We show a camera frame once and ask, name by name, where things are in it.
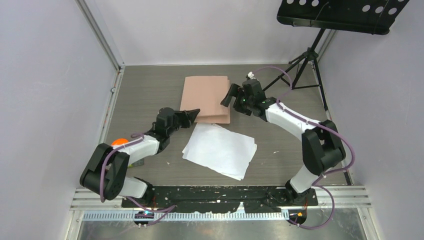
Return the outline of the pink paper folder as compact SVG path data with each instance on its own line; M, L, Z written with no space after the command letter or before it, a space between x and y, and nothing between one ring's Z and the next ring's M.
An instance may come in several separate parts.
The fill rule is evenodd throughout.
M229 124L230 110L221 105L230 81L227 76L187 76L184 80L180 110L200 109L195 122Z

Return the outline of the white paper sheets stack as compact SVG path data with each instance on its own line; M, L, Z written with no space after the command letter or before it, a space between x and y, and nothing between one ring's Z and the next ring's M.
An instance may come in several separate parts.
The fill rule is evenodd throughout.
M253 137L217 124L198 123L182 150L182 158L241 181L256 151Z

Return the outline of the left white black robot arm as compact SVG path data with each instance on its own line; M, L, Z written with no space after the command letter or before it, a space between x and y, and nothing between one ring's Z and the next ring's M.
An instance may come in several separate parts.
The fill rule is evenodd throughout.
M179 129L190 128L200 112L199 108L164 107L147 132L136 133L131 141L115 146L100 143L82 171L79 184L98 194L101 202L121 196L134 198L141 207L148 207L153 202L153 193L144 180L127 176L128 167L161 153L169 145L170 137Z

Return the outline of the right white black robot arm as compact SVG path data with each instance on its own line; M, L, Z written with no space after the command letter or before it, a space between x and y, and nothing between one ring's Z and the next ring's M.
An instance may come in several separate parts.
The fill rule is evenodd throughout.
M288 108L275 97L266 97L260 82L251 78L237 85L232 83L222 106L232 105L241 114L254 115L274 124L301 142L303 165L285 184L283 195L291 205L299 205L313 184L329 169L346 158L342 139L331 120L309 119Z

